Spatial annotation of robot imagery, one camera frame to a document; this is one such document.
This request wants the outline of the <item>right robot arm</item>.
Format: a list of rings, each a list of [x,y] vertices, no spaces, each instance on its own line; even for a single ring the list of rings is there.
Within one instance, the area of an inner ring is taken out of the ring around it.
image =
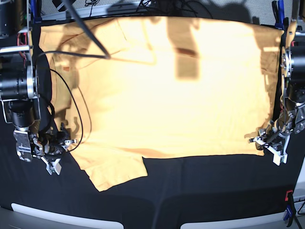
[[[55,115],[53,105],[39,94],[37,71],[33,66],[30,42],[31,7],[27,0],[0,2],[0,38],[15,36],[17,44],[0,50],[0,102],[5,122],[14,125],[13,136],[20,160],[34,158],[46,164],[49,174],[61,172],[60,160],[72,143],[64,128],[53,134],[51,125],[40,129],[40,99]]]

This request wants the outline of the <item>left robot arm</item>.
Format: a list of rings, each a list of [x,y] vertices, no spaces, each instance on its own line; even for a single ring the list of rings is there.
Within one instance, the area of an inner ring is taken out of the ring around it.
[[[283,32],[174,16],[77,20],[61,47],[87,89],[89,145],[145,158],[251,154],[287,161],[303,130],[305,49]]]

